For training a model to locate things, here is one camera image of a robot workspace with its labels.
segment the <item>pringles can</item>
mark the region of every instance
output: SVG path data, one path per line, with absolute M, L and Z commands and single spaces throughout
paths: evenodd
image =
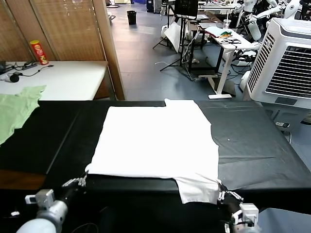
M 37 55 L 37 58 L 40 62 L 41 65 L 46 65 L 49 63 L 48 59 L 47 59 L 47 56 L 45 55 L 43 49 L 42 49 L 42 46 L 40 44 L 40 41 L 38 40 L 32 40 L 30 42 L 31 46 L 33 47 L 36 55 Z

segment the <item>black tabletop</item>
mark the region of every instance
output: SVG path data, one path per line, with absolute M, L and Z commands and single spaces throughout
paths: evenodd
M 275 196 L 277 192 L 310 190 L 310 171 L 262 107 L 245 101 L 196 103 L 212 124 L 212 137 L 219 146 L 219 179 L 229 189 L 243 194 L 274 192 Z M 40 101 L 39 105 L 25 126 L 0 147 L 0 169 L 47 173 L 44 186 L 55 188 L 84 172 L 110 106 L 165 103 Z M 87 188 L 103 193 L 178 194 L 171 179 L 89 175 Z

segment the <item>tile floor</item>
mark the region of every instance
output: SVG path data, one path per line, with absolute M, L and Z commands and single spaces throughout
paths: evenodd
M 128 25 L 127 10 L 137 11 L 136 26 Z M 108 8 L 108 11 L 116 15 L 111 26 L 127 100 L 163 100 L 164 98 L 208 100 L 207 96 L 213 91 L 207 82 L 191 82 L 172 67 L 160 72 L 159 70 L 165 64 L 155 65 L 156 62 L 170 63 L 178 58 L 178 54 L 166 47 L 157 46 L 152 49 L 160 40 L 161 27 L 166 24 L 166 17 L 161 19 L 159 14 L 147 13 L 146 6 L 137 3 Z M 216 63 L 219 48 L 206 46 L 203 50 L 208 56 L 208 61 L 212 65 Z M 195 55 L 200 56 L 200 53 L 196 51 Z M 241 75 L 238 75 L 232 80 L 234 83 L 239 83 L 240 79 Z M 241 100 L 242 93 L 237 85 L 235 89 L 237 96 L 232 101 Z M 292 132 L 292 147 L 311 170 L 310 139 L 311 126 L 300 124 Z M 310 220 L 311 216 L 308 215 L 276 209 L 267 209 L 259 216 L 262 232 L 267 233 L 309 232 Z
M 136 10 L 137 25 L 128 25 L 128 10 Z M 117 16 L 111 27 L 127 100 L 207 100 L 207 96 L 213 94 L 208 82 L 191 82 L 174 67 L 160 72 L 166 64 L 155 65 L 179 58 L 175 51 L 167 47 L 159 45 L 152 49 L 161 39 L 161 27 L 166 24 L 167 17 L 161 19 L 160 14 L 147 13 L 146 5 L 137 3 L 108 8 L 108 11 Z M 217 61 L 219 49 L 217 46 L 204 48 L 212 65 Z

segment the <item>clear plastic cup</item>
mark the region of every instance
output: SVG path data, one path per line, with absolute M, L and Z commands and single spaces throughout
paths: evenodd
M 230 19 L 224 19 L 224 28 L 225 29 L 229 28 L 230 23 L 231 23 Z

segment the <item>desk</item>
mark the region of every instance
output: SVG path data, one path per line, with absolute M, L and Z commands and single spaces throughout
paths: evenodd
M 250 43 L 249 41 L 247 41 L 246 39 L 244 39 L 242 36 L 240 36 L 239 34 L 237 34 L 235 31 L 229 29 L 229 31 L 231 31 L 232 37 L 235 39 L 238 39 L 241 41 L 240 44 L 222 44 L 221 42 L 224 40 L 223 38 L 215 38 L 212 36 L 212 38 L 222 47 L 222 50 L 227 50 L 226 53 L 228 54 L 227 60 L 225 62 L 225 66 L 223 69 L 223 73 L 220 77 L 219 80 L 219 84 L 217 89 L 215 88 L 215 82 L 213 80 L 212 77 L 208 77 L 208 82 L 210 83 L 211 87 L 213 88 L 213 91 L 215 92 L 215 95 L 209 95 L 208 98 L 215 100 L 215 99 L 227 99 L 227 98 L 231 98 L 230 94 L 222 94 L 224 85 L 225 85 L 225 81 L 227 80 L 227 76 L 228 76 L 228 72 L 231 66 L 231 62 L 233 59 L 233 55 L 234 55 L 234 51 L 235 50 L 251 50 L 254 49 L 254 45 L 252 45 L 252 43 Z
M 204 20 L 202 20 L 203 22 L 206 22 L 206 23 L 215 23 L 215 22 L 222 23 L 217 17 L 213 16 L 210 13 L 205 13 L 205 15 L 207 15 L 209 17 L 209 19 L 204 19 Z M 202 41 L 201 41 L 201 49 L 202 49 L 203 48 L 204 37 L 205 37 L 205 34 L 206 34 L 205 30 L 202 29 L 201 26 L 194 25 L 194 24 L 190 24 L 189 30 L 192 31 L 192 37 L 193 38 L 195 37 L 195 34 L 197 33 L 198 30 L 199 30 L 199 33 L 202 34 Z M 193 42 L 191 44 L 190 58 L 189 58 L 189 61 L 188 61 L 188 67 L 186 68 L 186 69 L 188 69 L 188 72 L 191 72 L 192 70 L 212 70 L 212 71 L 214 71 L 214 73 L 217 73 L 218 70 L 219 70 L 219 66 L 220 66 L 221 60 L 222 60 L 222 54 L 224 52 L 224 49 L 221 48 L 221 50 L 220 50 L 216 67 L 192 67 L 194 46 L 195 46 L 195 43 Z
M 17 83 L 0 81 L 0 93 L 16 94 L 26 86 L 46 85 L 41 100 L 93 100 L 103 79 L 109 90 L 110 98 L 115 100 L 108 62 L 104 61 L 63 61 L 50 62 L 53 67 L 41 70 L 31 77 L 20 76 Z M 36 73 L 43 66 L 20 71 L 25 75 Z
M 252 101 L 197 101 L 197 104 L 211 122 L 213 140 L 219 145 L 219 179 L 224 185 L 259 208 L 310 213 L 308 205 L 297 204 L 297 199 L 311 192 L 311 173 L 264 108 Z M 65 181 L 81 176 L 90 163 L 110 106 L 165 106 L 165 103 L 40 101 L 39 105 L 24 127 L 0 147 L 0 169 L 46 174 L 43 187 L 59 189 Z M 9 183 L 5 179 L 1 182 L 0 188 Z M 86 184 L 89 193 L 100 194 L 103 200 L 110 193 L 118 195 L 118 201 L 128 195 L 154 195 L 171 196 L 180 202 L 173 179 L 92 175 Z

